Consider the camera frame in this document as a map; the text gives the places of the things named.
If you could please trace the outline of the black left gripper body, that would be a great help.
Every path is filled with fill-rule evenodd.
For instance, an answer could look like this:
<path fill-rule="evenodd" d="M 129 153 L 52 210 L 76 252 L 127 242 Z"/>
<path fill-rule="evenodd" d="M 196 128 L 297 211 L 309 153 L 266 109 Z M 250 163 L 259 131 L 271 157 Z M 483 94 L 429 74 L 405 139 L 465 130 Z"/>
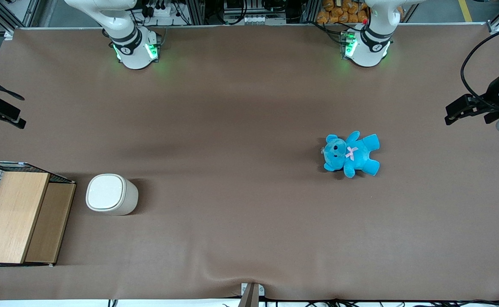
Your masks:
<path fill-rule="evenodd" d="M 499 116 L 499 76 L 489 84 L 485 93 L 482 95 L 474 93 L 474 96 L 476 96 L 476 99 L 477 97 L 483 99 L 490 105 L 484 102 L 477 102 L 476 114 L 474 116 L 481 113 L 496 113 Z"/>

